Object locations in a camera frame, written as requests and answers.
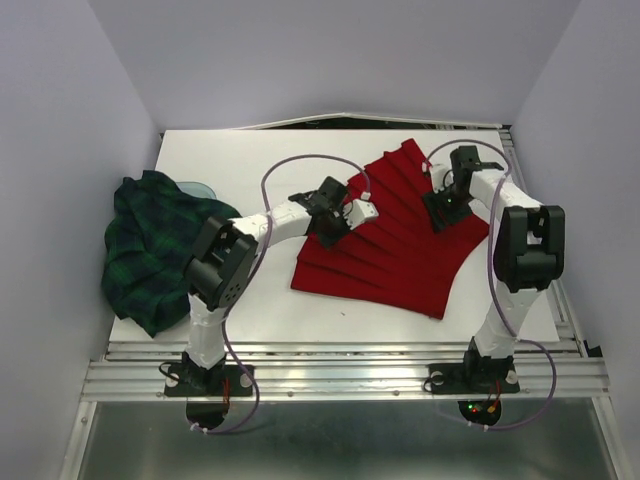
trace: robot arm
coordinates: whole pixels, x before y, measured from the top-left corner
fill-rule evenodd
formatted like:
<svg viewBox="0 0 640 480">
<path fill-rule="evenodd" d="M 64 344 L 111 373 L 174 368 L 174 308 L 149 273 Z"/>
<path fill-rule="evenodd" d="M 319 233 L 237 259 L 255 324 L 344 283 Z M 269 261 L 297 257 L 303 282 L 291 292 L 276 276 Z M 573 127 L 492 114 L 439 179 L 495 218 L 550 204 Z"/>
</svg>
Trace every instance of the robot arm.
<svg viewBox="0 0 640 480">
<path fill-rule="evenodd" d="M 505 182 L 497 163 L 480 161 L 477 148 L 463 146 L 451 154 L 451 167 L 429 170 L 434 192 L 425 198 L 434 231 L 440 232 L 471 215 L 477 199 L 500 221 L 488 268 L 495 271 L 496 299 L 471 339 L 462 364 L 430 365 L 435 394 L 489 393 L 496 382 L 503 393 L 519 391 L 513 367 L 514 345 L 529 308 L 564 268 L 564 211 L 545 206 L 515 184 Z M 507 312 L 505 325 L 498 308 Z"/>
<path fill-rule="evenodd" d="M 176 376 L 201 392 L 211 385 L 217 387 L 225 361 L 222 322 L 246 289 L 257 252 L 310 234 L 316 234 L 328 248 L 377 218 L 372 203 L 363 199 L 347 202 L 348 195 L 343 184 L 327 177 L 318 190 L 292 195 L 269 212 L 207 220 L 185 269 L 190 285 L 191 328 L 180 373 L 174 371 Z"/>
</svg>

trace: pleated red fabric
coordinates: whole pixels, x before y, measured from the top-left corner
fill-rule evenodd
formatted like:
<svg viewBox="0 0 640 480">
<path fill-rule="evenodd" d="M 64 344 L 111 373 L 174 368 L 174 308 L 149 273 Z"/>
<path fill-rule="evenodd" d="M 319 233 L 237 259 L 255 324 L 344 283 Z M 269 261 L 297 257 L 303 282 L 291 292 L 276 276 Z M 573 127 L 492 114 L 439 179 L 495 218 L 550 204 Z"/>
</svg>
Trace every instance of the pleated red fabric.
<svg viewBox="0 0 640 480">
<path fill-rule="evenodd" d="M 367 165 L 378 219 L 326 250 L 310 236 L 298 254 L 291 288 L 368 300 L 442 319 L 451 285 L 465 259 L 487 236 L 487 224 L 469 216 L 435 234 L 422 202 L 432 190 L 422 173 L 425 156 L 413 139 Z M 362 174 L 348 181 L 358 198 Z"/>
</svg>

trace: green tartan fabric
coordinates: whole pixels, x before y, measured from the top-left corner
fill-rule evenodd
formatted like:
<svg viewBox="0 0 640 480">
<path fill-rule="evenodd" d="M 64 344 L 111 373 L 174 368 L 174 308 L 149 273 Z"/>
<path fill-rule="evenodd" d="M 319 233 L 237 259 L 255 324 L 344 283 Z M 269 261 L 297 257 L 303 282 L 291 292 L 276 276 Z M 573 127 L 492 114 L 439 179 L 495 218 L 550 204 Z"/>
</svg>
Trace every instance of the green tartan fabric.
<svg viewBox="0 0 640 480">
<path fill-rule="evenodd" d="M 113 203 L 102 290 L 118 317 L 132 318 L 153 337 L 189 313 L 182 271 L 205 220 L 240 214 L 219 200 L 187 195 L 150 170 L 140 180 L 123 179 Z"/>
</svg>

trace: white wall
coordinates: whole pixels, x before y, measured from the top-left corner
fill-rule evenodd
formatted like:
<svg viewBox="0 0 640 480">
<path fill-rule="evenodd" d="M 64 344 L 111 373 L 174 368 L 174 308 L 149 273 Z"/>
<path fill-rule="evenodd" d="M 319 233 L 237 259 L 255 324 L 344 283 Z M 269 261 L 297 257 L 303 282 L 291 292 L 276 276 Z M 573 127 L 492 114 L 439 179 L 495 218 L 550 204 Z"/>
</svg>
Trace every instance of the white wall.
<svg viewBox="0 0 640 480">
<path fill-rule="evenodd" d="M 578 0 L 89 0 L 162 128 L 511 123 Z"/>
<path fill-rule="evenodd" d="M 155 125 L 84 0 L 0 15 L 0 477 L 56 478 L 103 346 L 102 234 Z"/>
<path fill-rule="evenodd" d="M 520 112 L 531 192 L 567 212 L 564 282 L 640 474 L 640 2 L 582 0 Z"/>
</svg>

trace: white tabletop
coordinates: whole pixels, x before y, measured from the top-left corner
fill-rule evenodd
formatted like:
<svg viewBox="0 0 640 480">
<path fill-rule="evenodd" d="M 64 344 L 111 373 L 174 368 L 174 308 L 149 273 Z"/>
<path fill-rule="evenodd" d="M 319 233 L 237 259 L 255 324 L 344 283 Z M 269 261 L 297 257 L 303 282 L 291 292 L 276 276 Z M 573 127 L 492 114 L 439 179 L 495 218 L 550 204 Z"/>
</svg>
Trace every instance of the white tabletop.
<svg viewBox="0 0 640 480">
<path fill-rule="evenodd" d="M 502 148 L 494 131 L 434 130 L 212 130 L 168 131 L 156 169 L 176 182 L 197 181 L 210 186 L 220 200 L 242 215 L 264 210 L 260 180 L 285 157 L 323 153 L 366 165 L 387 150 L 414 138 L 427 154 L 453 139 L 484 140 Z M 439 152 L 448 160 L 455 146 Z M 502 159 L 480 148 L 484 161 Z M 327 160 L 303 160 L 276 170 L 268 183 L 272 205 L 297 192 L 313 190 L 331 175 L 346 181 L 352 167 Z M 474 212 L 488 220 L 477 202 Z M 487 241 L 467 258 L 454 281 L 444 319 L 375 303 L 314 295 L 291 290 L 296 256 L 304 239 L 292 239 L 267 252 L 261 270 L 235 307 L 228 322 L 229 336 L 246 342 L 466 342 L 482 324 L 491 303 L 486 275 Z M 538 298 L 522 327 L 521 336 L 557 341 L 556 308 L 547 294 Z M 159 334 L 155 341 L 185 341 L 188 322 Z M 151 341 L 131 320 L 114 323 L 111 341 Z"/>
</svg>

